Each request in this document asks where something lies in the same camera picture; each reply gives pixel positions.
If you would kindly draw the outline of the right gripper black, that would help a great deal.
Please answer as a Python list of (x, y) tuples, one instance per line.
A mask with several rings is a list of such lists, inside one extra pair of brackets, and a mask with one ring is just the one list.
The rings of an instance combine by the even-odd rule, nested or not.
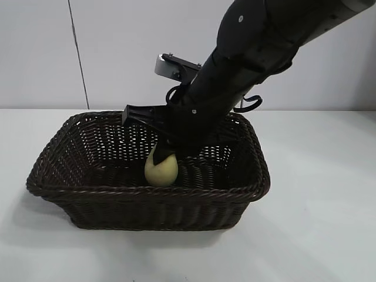
[(159, 165), (176, 154), (178, 162), (197, 154), (203, 146), (218, 146), (236, 141), (236, 131), (224, 124), (226, 112), (216, 105), (180, 105), (184, 88), (171, 88), (166, 104), (157, 106), (126, 105), (122, 125), (140, 123), (154, 130), (159, 138), (153, 151), (153, 164)]

